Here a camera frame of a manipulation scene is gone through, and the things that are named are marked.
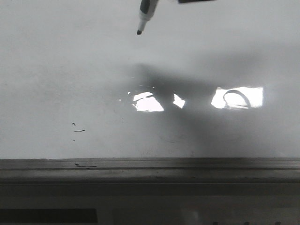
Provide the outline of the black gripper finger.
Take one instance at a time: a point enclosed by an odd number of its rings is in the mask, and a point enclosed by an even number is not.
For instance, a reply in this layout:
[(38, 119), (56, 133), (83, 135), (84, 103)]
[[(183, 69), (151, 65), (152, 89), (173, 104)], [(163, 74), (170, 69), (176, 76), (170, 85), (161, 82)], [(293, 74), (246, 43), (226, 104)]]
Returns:
[(206, 1), (214, 1), (214, 0), (177, 0), (179, 4), (188, 4), (188, 3), (206, 2)]

